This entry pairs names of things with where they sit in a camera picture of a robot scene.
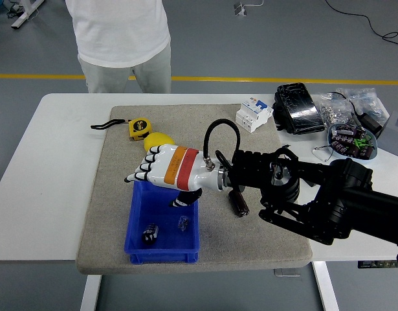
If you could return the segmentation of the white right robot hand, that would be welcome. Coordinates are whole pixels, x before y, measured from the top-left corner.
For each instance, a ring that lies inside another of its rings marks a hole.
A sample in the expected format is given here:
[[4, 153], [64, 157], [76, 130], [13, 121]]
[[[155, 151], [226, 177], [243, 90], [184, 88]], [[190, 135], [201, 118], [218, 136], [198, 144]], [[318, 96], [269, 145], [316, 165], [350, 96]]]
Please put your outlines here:
[[148, 181], [151, 184], [177, 190], [171, 207], [186, 207], [196, 202], [204, 188], [223, 190], [221, 163], [206, 158], [194, 148], [163, 144], [150, 148], [141, 164], [124, 181]]

